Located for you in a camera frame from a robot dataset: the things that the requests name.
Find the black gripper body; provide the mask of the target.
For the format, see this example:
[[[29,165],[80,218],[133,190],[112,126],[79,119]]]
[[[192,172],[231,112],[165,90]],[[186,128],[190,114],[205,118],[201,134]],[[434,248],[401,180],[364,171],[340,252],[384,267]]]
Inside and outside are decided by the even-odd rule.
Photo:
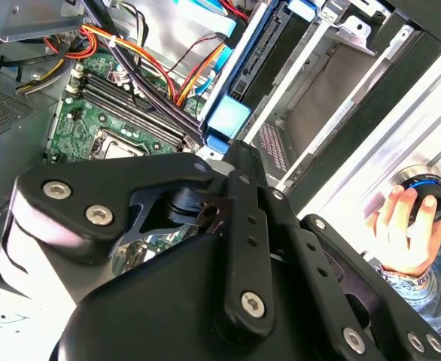
[[[334,347],[298,271],[271,256],[276,325],[259,344],[233,343],[214,325],[221,240],[196,236],[86,296],[57,346],[59,360],[368,360]]]

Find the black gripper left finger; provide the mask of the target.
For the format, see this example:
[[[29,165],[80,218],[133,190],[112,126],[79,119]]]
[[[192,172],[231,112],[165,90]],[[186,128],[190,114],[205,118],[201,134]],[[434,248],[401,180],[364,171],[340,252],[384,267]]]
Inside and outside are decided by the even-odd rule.
[[[197,235],[179,244],[196,236],[220,239],[216,329],[233,343],[260,343],[269,324],[262,299],[248,286],[250,147],[230,146],[226,173],[191,153],[35,166],[15,181],[2,244],[26,235],[81,281],[82,269],[106,265],[128,241],[198,226]]]

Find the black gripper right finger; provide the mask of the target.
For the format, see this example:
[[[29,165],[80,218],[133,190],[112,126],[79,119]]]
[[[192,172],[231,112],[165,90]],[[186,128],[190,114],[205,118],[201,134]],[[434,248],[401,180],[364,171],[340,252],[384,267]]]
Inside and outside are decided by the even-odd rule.
[[[267,360],[441,360],[441,338],[324,220],[294,216],[248,150],[249,282]]]

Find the bare person hand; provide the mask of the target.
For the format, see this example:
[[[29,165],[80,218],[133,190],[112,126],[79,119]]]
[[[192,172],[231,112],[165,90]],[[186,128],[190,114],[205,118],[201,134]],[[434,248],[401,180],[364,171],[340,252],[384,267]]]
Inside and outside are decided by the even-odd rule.
[[[441,220],[435,221],[437,200],[426,196],[413,224],[409,215],[417,198],[413,188],[395,186],[383,206],[367,219],[373,231],[373,252],[390,272],[421,276],[434,262],[441,247]]]

